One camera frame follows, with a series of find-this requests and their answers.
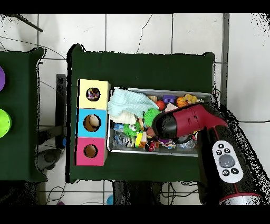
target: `purple disc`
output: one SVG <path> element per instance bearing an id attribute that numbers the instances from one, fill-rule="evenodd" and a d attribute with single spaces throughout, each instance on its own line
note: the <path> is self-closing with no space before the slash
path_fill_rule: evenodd
<path id="1" fill-rule="evenodd" d="M 0 67 L 0 91 L 4 88 L 6 82 L 5 73 L 3 69 Z"/>

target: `towel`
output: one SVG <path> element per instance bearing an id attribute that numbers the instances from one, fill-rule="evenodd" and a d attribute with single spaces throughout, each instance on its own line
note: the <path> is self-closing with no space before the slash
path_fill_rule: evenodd
<path id="1" fill-rule="evenodd" d="M 151 108 L 159 109 L 158 105 L 146 95 L 119 88 L 114 89 L 108 102 L 108 114 L 114 117 L 120 116 L 125 110 L 142 118 L 143 112 L 147 112 Z"/>
<path id="2" fill-rule="evenodd" d="M 135 115 L 127 111 L 123 111 L 118 117 L 110 116 L 111 120 L 115 123 L 130 124 L 134 125 L 136 123 Z"/>

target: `red toy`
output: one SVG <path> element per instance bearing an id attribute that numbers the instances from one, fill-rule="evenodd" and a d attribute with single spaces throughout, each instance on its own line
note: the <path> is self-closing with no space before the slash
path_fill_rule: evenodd
<path id="1" fill-rule="evenodd" d="M 163 110 L 165 108 L 165 103 L 162 100 L 158 100 L 156 104 L 159 107 L 159 110 Z"/>
<path id="2" fill-rule="evenodd" d="M 148 152 L 153 152 L 156 148 L 156 142 L 154 141 L 148 141 L 145 145 L 145 149 Z"/>

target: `green table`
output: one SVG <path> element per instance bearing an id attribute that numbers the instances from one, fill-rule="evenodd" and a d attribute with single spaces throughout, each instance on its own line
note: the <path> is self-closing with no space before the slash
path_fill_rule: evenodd
<path id="1" fill-rule="evenodd" d="M 78 79 L 108 81 L 130 87 L 211 93 L 213 53 L 204 55 L 85 52 L 79 44 L 67 54 L 66 180 L 199 181 L 197 157 L 108 153 L 104 166 L 74 166 Z"/>
<path id="2" fill-rule="evenodd" d="M 46 181 L 35 167 L 37 130 L 37 63 L 44 54 L 0 51 L 6 85 L 0 92 L 0 108 L 12 119 L 9 132 L 0 138 L 0 180 Z"/>

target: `light blue cloth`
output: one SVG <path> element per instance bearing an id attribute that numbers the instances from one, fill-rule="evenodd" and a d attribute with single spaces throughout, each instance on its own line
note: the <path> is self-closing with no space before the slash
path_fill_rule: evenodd
<path id="1" fill-rule="evenodd" d="M 114 89 L 108 102 L 108 114 L 114 117 L 118 117 L 125 110 L 142 118 L 143 112 L 151 108 L 159 109 L 146 95 L 119 88 Z"/>

